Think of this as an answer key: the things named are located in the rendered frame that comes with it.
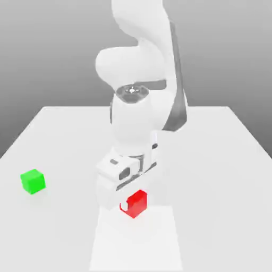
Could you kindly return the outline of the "small green cube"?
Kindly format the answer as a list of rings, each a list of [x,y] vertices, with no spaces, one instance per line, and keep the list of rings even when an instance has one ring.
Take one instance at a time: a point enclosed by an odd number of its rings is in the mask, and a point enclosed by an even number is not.
[[[46,187],[43,173],[32,169],[20,175],[22,186],[29,194],[35,194]]]

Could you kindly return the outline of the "small red cube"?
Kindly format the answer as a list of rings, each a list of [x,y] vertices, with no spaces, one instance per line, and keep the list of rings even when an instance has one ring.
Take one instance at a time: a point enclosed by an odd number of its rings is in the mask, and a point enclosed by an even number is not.
[[[147,209],[147,193],[142,190],[138,190],[127,198],[126,205],[127,209],[124,210],[122,208],[122,204],[120,204],[120,210],[131,218],[136,218]]]

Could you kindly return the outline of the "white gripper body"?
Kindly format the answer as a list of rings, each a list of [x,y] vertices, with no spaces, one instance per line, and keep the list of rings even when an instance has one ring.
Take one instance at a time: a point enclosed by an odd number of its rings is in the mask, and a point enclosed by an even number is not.
[[[122,181],[114,181],[104,174],[98,174],[96,179],[96,195],[101,207],[111,210],[124,202],[139,190],[147,190],[158,174],[157,163],[154,162],[148,170],[132,175]]]

